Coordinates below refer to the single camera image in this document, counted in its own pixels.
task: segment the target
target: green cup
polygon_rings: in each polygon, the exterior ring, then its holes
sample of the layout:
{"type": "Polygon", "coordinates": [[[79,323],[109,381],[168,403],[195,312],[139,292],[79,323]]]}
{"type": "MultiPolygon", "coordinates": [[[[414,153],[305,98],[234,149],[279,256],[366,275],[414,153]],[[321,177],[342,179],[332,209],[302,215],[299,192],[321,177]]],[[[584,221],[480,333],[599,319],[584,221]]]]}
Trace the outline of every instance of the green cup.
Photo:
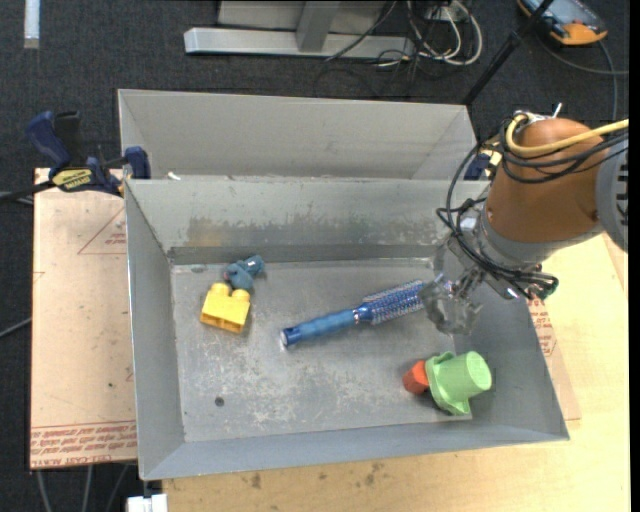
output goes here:
{"type": "Polygon", "coordinates": [[[438,407],[454,415],[468,414],[469,399],[491,388],[491,370],[480,354],[445,352],[427,360],[429,389],[438,407]]]}

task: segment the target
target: yellow cable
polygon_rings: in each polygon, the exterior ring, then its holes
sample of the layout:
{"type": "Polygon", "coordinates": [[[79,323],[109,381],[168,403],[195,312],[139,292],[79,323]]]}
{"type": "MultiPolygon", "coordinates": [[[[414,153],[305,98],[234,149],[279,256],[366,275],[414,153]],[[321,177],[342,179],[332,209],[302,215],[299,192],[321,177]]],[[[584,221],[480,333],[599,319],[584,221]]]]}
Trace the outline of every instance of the yellow cable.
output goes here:
{"type": "Polygon", "coordinates": [[[516,156],[522,158],[534,158],[537,156],[542,156],[547,153],[552,153],[554,151],[558,151],[559,149],[563,149],[573,144],[578,144],[584,140],[587,140],[595,135],[603,135],[605,133],[615,132],[617,130],[622,130],[629,126],[629,119],[623,119],[622,121],[617,121],[615,123],[607,124],[604,126],[600,126],[599,128],[595,128],[593,130],[589,130],[588,132],[581,133],[579,135],[574,135],[573,137],[568,137],[563,140],[558,140],[556,142],[551,142],[549,144],[543,144],[541,146],[520,146],[516,144],[513,140],[513,133],[516,128],[523,122],[530,119],[530,116],[527,114],[518,114],[514,117],[513,121],[509,123],[505,133],[505,139],[507,142],[507,146],[509,150],[516,156]]]}

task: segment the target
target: cardboard sheet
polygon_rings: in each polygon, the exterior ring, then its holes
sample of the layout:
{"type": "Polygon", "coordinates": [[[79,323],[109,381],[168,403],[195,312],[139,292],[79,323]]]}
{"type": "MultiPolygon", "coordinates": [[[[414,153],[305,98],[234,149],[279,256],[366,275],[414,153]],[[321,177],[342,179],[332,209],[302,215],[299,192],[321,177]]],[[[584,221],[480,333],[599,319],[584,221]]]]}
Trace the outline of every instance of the cardboard sheet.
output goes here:
{"type": "Polygon", "coordinates": [[[137,457],[124,203],[35,196],[30,467],[137,457]]]}

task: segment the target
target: orange object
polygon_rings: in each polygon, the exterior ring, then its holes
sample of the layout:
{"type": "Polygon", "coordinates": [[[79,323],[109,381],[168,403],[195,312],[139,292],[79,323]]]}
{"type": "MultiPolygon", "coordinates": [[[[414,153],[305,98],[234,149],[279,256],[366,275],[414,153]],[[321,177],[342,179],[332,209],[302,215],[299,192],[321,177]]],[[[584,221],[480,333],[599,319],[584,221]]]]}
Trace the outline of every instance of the orange object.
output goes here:
{"type": "Polygon", "coordinates": [[[402,377],[404,388],[415,395],[421,395],[429,387],[429,379],[424,361],[418,361],[411,370],[402,377]]]}
{"type": "Polygon", "coordinates": [[[566,25],[563,25],[562,28],[566,33],[564,37],[556,34],[555,32],[551,32],[551,37],[568,46],[580,46],[595,43],[604,39],[607,35],[606,30],[598,34],[580,20],[575,20],[573,23],[567,23],[566,25]]]}

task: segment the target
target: brush handle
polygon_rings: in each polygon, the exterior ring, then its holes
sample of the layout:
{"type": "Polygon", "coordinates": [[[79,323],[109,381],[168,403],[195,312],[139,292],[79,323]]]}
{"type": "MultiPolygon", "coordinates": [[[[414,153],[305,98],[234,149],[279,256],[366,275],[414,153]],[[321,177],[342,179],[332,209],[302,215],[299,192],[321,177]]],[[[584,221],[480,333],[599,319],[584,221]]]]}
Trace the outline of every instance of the brush handle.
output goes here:
{"type": "Polygon", "coordinates": [[[299,341],[317,336],[324,336],[332,332],[340,331],[356,324],[352,309],[345,309],[337,313],[314,318],[295,327],[282,330],[282,343],[285,347],[295,345],[299,341]]]}

